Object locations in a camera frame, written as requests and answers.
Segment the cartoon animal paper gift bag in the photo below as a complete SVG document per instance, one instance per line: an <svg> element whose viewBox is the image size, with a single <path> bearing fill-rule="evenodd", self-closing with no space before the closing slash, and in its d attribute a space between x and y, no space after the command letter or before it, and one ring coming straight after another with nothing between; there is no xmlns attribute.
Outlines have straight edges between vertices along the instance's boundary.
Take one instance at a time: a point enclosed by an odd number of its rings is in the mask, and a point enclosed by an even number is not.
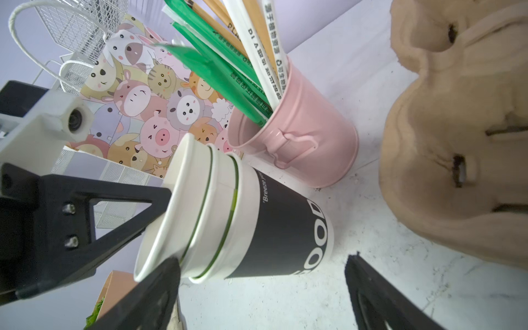
<svg viewBox="0 0 528 330"><path fill-rule="evenodd" d="M230 152L233 104L165 48L165 40L131 15L90 67L74 64L80 95L94 120L72 149L164 177L182 138Z"/></svg>

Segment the paper cups black sleeve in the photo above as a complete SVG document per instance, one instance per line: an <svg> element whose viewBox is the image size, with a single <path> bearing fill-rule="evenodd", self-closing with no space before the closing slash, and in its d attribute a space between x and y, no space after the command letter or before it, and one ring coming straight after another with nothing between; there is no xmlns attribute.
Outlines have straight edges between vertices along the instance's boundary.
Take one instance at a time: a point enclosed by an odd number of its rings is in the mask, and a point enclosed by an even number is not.
<svg viewBox="0 0 528 330"><path fill-rule="evenodd" d="M320 206L191 134L162 185L171 197L144 232L138 282L170 257L193 283L309 274L330 259L334 229Z"/></svg>

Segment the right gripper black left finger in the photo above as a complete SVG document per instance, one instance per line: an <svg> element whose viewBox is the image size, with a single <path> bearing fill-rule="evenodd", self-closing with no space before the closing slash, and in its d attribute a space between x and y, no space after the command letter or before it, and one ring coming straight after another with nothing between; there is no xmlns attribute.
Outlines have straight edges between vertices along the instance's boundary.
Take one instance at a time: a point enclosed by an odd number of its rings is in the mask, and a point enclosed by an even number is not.
<svg viewBox="0 0 528 330"><path fill-rule="evenodd" d="M166 329L180 279L178 259L168 258L89 329Z"/></svg>

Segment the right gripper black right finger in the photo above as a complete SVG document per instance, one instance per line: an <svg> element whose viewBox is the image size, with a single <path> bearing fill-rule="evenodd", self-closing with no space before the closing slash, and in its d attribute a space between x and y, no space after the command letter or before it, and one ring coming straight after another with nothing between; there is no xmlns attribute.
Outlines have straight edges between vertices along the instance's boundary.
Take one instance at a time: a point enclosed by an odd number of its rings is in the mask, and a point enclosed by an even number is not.
<svg viewBox="0 0 528 330"><path fill-rule="evenodd" d="M359 329L442 328L359 254L348 256L345 279Z"/></svg>

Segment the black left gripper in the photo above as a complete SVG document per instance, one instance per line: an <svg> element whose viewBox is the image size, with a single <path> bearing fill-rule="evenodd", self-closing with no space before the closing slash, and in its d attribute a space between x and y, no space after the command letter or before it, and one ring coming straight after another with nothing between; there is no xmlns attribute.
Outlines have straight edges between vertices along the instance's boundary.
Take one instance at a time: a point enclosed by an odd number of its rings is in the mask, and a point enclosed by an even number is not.
<svg viewBox="0 0 528 330"><path fill-rule="evenodd" d="M167 188L40 177L2 162L1 304L93 276L166 211L170 197Z"/></svg>

